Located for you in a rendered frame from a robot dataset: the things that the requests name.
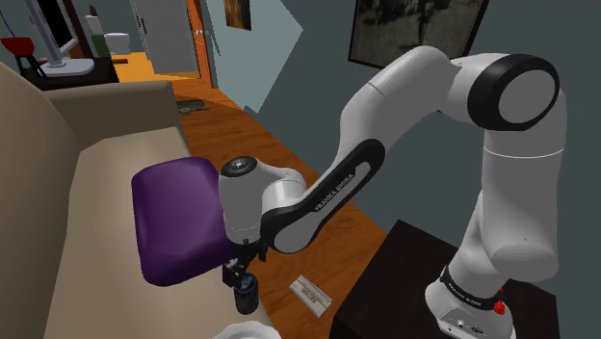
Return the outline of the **dark blue cup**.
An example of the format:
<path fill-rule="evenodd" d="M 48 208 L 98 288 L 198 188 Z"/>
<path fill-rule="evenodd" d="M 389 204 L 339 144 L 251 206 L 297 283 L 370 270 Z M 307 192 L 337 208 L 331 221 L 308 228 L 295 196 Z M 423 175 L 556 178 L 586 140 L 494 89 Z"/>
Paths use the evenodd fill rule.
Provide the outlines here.
<path fill-rule="evenodd" d="M 252 273 L 246 272 L 233 287 L 236 309 L 243 315 L 253 313 L 259 305 L 258 280 Z"/>

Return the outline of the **purple cushion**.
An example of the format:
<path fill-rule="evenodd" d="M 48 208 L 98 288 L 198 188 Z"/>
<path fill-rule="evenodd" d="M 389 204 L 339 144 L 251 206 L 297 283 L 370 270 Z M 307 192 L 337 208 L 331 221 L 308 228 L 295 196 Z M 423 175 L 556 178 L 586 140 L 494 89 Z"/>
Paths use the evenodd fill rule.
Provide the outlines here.
<path fill-rule="evenodd" d="M 205 274 L 234 256 L 225 234 L 219 175 L 204 158 L 156 164 L 131 180 L 144 279 L 171 286 Z"/>

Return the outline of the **white plate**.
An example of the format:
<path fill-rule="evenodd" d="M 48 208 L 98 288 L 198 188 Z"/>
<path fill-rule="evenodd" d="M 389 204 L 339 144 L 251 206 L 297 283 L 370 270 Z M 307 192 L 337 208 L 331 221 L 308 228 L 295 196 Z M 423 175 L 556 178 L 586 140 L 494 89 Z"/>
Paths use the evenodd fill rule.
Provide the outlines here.
<path fill-rule="evenodd" d="M 227 326 L 213 339 L 282 339 L 282 337 L 272 326 L 263 325 L 258 321 L 247 321 Z"/>

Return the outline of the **grey flat box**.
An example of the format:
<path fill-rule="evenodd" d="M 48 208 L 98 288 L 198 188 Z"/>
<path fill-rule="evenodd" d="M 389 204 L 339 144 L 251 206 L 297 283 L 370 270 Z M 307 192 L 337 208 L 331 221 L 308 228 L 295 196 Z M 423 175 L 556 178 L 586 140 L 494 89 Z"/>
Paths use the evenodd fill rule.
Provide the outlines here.
<path fill-rule="evenodd" d="M 317 318 L 331 306 L 331 297 L 302 274 L 290 284 L 289 289 Z"/>

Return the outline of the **dark robot stand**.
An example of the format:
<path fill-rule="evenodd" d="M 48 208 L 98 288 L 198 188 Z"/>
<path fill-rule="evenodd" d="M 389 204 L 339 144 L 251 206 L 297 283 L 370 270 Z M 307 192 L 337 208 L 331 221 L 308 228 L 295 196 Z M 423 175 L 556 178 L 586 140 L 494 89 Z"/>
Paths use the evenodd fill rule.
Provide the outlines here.
<path fill-rule="evenodd" d="M 457 248 L 398 221 L 336 311 L 328 339 L 454 339 L 442 332 L 425 289 Z M 561 339 L 556 297 L 509 281 L 504 300 L 517 339 Z"/>

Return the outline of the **beige sofa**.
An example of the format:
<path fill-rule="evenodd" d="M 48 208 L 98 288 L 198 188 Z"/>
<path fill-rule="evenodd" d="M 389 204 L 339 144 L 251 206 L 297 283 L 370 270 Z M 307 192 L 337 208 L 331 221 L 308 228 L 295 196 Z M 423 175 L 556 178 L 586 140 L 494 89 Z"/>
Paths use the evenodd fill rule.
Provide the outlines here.
<path fill-rule="evenodd" d="M 41 91 L 0 63 L 0 339 L 214 339 L 214 269 L 144 280 L 131 181 L 189 155 L 168 81 Z"/>

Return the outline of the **dark round floor object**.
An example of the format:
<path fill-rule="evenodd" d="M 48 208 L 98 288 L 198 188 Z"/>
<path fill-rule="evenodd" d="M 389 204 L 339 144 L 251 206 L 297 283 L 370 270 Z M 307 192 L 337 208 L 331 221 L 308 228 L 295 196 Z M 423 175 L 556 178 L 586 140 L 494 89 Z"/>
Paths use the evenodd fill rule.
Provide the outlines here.
<path fill-rule="evenodd" d="M 179 100 L 176 105 L 181 116 L 189 116 L 195 112 L 210 110 L 210 107 L 202 99 Z"/>

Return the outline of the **orange door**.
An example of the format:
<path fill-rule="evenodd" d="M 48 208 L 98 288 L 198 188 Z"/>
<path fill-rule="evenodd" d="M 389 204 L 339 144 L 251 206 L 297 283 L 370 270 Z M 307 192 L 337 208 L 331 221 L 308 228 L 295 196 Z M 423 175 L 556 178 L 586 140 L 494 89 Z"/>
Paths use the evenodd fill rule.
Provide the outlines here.
<path fill-rule="evenodd" d="M 216 87 L 216 83 L 211 73 L 211 62 L 208 56 L 206 45 L 205 30 L 203 27 L 200 0 L 186 0 L 188 16 L 192 29 L 193 39 L 196 50 L 196 61 L 200 79 L 211 88 Z"/>

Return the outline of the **grey door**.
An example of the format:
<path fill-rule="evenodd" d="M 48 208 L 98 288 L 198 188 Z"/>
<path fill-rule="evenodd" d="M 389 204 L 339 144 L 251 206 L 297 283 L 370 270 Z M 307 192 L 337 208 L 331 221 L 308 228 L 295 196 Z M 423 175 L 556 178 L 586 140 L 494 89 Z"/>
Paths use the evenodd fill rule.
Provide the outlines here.
<path fill-rule="evenodd" d="M 153 71 L 198 72 L 186 0 L 132 0 Z"/>

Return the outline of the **dark side table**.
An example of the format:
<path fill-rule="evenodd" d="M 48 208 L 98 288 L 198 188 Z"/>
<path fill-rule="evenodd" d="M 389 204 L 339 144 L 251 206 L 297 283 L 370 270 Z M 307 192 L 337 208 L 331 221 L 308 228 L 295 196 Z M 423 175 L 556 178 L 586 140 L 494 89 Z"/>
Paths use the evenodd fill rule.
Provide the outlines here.
<path fill-rule="evenodd" d="M 118 75 L 113 61 L 109 57 L 93 58 L 94 67 L 86 74 L 61 75 L 53 77 L 50 68 L 41 65 L 47 79 L 37 76 L 31 68 L 26 68 L 24 78 L 42 91 L 53 91 L 68 88 L 94 86 L 109 83 L 118 83 Z"/>

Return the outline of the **white toilet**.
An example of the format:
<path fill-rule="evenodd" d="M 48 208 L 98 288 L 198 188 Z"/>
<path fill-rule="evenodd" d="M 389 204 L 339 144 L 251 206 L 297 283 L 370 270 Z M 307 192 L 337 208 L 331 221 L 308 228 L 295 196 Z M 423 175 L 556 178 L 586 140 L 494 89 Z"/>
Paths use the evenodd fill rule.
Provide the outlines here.
<path fill-rule="evenodd" d="M 111 55 L 129 55 L 130 36 L 126 33 L 108 33 L 104 35 L 107 47 Z"/>

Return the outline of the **white framed monitor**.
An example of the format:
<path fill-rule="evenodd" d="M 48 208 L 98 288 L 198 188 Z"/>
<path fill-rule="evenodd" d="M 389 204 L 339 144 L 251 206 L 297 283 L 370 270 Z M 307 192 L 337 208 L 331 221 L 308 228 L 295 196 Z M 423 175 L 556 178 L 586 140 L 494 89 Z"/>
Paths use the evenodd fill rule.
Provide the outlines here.
<path fill-rule="evenodd" d="M 94 69 L 92 59 L 68 59 L 64 56 L 78 43 L 72 34 L 59 0 L 24 0 L 33 24 L 49 55 L 41 66 L 48 77 L 81 76 Z"/>

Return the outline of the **red stool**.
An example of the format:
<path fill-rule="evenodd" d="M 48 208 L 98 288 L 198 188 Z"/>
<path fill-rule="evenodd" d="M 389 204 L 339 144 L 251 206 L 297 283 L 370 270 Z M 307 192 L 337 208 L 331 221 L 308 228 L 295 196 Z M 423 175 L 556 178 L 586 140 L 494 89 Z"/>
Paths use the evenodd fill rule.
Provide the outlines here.
<path fill-rule="evenodd" d="M 0 41 L 14 55 L 21 74 L 24 74 L 22 58 L 28 61 L 33 70 L 37 69 L 38 62 L 33 56 L 35 46 L 30 38 L 0 38 Z"/>

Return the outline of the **small brown wall picture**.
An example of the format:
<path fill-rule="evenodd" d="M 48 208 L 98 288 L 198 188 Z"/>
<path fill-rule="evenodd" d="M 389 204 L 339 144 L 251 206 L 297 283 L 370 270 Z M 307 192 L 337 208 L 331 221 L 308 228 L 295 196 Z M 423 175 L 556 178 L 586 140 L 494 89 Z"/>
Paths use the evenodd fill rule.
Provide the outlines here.
<path fill-rule="evenodd" d="M 223 0 L 228 27 L 251 30 L 249 0 Z"/>

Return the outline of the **large dark wall picture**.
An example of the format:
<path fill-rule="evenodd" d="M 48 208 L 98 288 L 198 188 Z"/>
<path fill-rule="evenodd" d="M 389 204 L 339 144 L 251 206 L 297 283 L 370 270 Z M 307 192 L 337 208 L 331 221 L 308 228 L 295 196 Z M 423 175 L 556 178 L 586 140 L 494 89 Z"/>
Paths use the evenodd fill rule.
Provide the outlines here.
<path fill-rule="evenodd" d="M 383 68 L 407 51 L 433 46 L 469 54 L 489 0 L 356 0 L 349 60 Z"/>

